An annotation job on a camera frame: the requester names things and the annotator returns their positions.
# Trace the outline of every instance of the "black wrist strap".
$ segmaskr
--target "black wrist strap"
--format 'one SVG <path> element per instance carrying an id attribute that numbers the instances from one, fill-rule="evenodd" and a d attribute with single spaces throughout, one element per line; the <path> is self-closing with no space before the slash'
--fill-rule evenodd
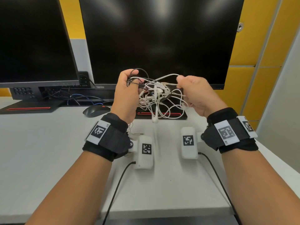
<path id="1" fill-rule="evenodd" d="M 124 137 L 128 124 L 113 113 L 104 115 L 101 120 L 110 123 L 105 135 L 101 138 L 98 145 L 86 141 L 82 149 L 113 162 L 114 159 L 128 153 L 130 139 L 128 136 Z"/>
<path id="2" fill-rule="evenodd" d="M 212 113 L 207 117 L 208 127 L 201 138 L 208 144 L 208 146 L 212 147 L 215 150 L 219 149 L 220 153 L 224 153 L 235 148 L 245 151 L 258 150 L 255 139 L 249 138 L 247 131 L 242 125 L 240 125 L 239 120 L 236 118 L 237 116 L 238 114 L 231 107 Z M 223 143 L 223 140 L 221 139 L 217 129 L 214 127 L 214 124 L 222 122 L 224 120 L 227 120 L 231 126 L 236 126 L 236 129 L 234 131 L 240 141 L 228 146 L 223 145 L 220 147 L 214 147 L 213 145 L 221 145 Z"/>

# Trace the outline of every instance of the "computer monitor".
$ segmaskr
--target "computer monitor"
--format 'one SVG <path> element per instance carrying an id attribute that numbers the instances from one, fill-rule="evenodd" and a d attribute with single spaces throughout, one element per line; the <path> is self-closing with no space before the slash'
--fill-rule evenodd
<path id="1" fill-rule="evenodd" d="M 79 85 L 58 0 L 0 0 L 0 88 Z"/>
<path id="2" fill-rule="evenodd" d="M 80 0 L 95 87 L 113 89 L 122 70 L 142 68 L 152 79 L 196 75 L 223 89 L 243 2 Z"/>

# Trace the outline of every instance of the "person's right hand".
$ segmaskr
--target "person's right hand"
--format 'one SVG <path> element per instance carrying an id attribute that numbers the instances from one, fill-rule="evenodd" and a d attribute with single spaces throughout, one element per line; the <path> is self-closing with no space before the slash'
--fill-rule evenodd
<path id="1" fill-rule="evenodd" d="M 177 88 L 183 88 L 185 101 L 200 116 L 207 118 L 210 114 L 228 107 L 202 77 L 180 75 L 177 83 Z"/>

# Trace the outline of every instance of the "monitor base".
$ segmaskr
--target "monitor base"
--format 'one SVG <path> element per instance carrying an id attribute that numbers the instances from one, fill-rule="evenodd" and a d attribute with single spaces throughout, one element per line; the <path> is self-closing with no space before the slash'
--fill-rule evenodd
<path id="1" fill-rule="evenodd" d="M 63 100 L 38 101 L 36 99 L 22 100 L 0 109 L 1 114 L 36 114 L 52 113 L 63 103 Z"/>

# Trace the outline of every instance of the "computer mouse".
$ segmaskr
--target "computer mouse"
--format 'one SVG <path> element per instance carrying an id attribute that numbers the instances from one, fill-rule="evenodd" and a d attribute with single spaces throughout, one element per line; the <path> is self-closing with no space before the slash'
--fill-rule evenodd
<path id="1" fill-rule="evenodd" d="M 102 105 L 94 105 L 85 109 L 82 113 L 88 118 L 94 118 L 110 112 L 110 108 Z"/>

